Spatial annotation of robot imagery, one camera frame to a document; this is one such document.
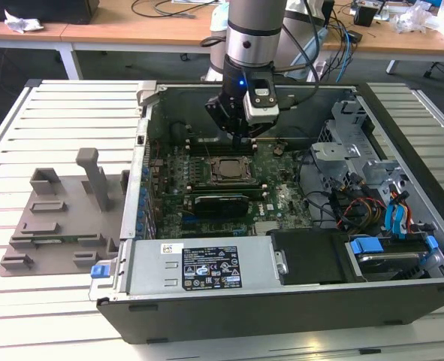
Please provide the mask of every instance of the white paper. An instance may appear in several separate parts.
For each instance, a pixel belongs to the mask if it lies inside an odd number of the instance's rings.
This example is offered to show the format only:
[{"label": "white paper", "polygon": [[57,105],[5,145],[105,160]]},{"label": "white paper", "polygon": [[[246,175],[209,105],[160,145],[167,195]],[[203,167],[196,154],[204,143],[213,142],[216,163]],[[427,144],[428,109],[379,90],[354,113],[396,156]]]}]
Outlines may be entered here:
[{"label": "white paper", "polygon": [[38,19],[20,19],[19,17],[14,17],[13,15],[9,14],[6,10],[5,16],[5,24],[8,26],[8,28],[15,32],[19,32],[20,34],[24,34],[25,32],[33,32],[35,30],[44,28],[41,26],[40,20]]}]

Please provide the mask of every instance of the gray carpet floor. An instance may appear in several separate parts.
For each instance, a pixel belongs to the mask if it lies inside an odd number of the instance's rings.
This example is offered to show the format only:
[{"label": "gray carpet floor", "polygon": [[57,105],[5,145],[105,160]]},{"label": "gray carpet floor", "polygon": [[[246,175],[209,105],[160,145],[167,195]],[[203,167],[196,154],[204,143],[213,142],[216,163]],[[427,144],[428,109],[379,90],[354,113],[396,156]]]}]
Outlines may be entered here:
[{"label": "gray carpet floor", "polygon": [[[3,61],[5,53],[9,61]],[[125,53],[80,51],[77,53],[83,76],[87,80],[199,80],[209,65],[208,55],[190,54],[183,62],[179,54]],[[428,62],[401,62],[396,74],[388,75],[388,62],[354,59],[343,77],[344,83],[393,82],[406,83],[421,89],[444,111],[444,67],[435,68],[429,79],[424,78]],[[0,50],[0,123],[22,90],[27,78],[66,79],[63,64],[56,61],[51,50]]]}]

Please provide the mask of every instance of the metal grate platform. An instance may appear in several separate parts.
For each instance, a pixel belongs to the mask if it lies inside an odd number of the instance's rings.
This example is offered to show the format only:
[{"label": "metal grate platform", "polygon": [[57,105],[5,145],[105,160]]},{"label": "metal grate platform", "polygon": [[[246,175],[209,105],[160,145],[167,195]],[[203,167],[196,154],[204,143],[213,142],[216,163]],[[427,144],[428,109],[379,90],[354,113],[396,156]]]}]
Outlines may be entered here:
[{"label": "metal grate platform", "polygon": [[[100,150],[107,174],[129,168],[136,89],[134,81],[57,80],[23,90],[0,127],[0,259],[36,167],[79,174],[72,155],[84,146]],[[444,359],[444,308],[408,326],[132,346],[89,301],[90,281],[0,277],[0,359]],[[361,348],[382,353],[360,356]]]},{"label": "metal grate platform", "polygon": [[[444,189],[444,115],[423,92],[404,84],[372,83],[370,87]],[[376,129],[373,135],[384,154],[393,159],[380,131]]]}]

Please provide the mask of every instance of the blue latch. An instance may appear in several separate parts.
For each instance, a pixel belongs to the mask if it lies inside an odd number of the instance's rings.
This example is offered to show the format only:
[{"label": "blue latch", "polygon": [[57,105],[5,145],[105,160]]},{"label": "blue latch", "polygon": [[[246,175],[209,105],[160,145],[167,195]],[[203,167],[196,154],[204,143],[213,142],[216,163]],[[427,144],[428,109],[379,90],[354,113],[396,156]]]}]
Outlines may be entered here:
[{"label": "blue latch", "polygon": [[430,250],[435,250],[436,248],[439,248],[439,243],[432,235],[428,235],[425,239],[425,242],[429,246]]},{"label": "blue latch", "polygon": [[109,265],[94,265],[90,272],[92,278],[109,278],[110,266]]},{"label": "blue latch", "polygon": [[360,237],[350,242],[354,254],[383,252],[382,244],[377,237]]},{"label": "blue latch", "polygon": [[392,226],[392,233],[398,235],[400,238],[405,238],[405,233],[402,233],[402,219],[405,215],[405,208],[397,206],[395,211],[394,224]]}]

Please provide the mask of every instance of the blue cable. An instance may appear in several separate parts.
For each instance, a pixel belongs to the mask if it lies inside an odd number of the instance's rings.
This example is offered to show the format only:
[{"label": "blue cable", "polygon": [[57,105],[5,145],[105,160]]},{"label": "blue cable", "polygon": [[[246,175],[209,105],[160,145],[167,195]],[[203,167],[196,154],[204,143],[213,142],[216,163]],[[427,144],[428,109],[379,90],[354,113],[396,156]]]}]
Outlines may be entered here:
[{"label": "blue cable", "polygon": [[345,68],[347,66],[347,59],[349,58],[349,48],[350,48],[350,39],[349,39],[349,33],[344,29],[343,30],[345,32],[345,39],[347,41],[347,48],[346,48],[346,52],[345,52],[345,56],[343,57],[343,64],[342,64],[342,68],[340,69],[340,73],[339,76],[337,77],[337,79],[335,80],[335,83],[338,83],[339,80],[342,78],[343,73],[345,71]]}]

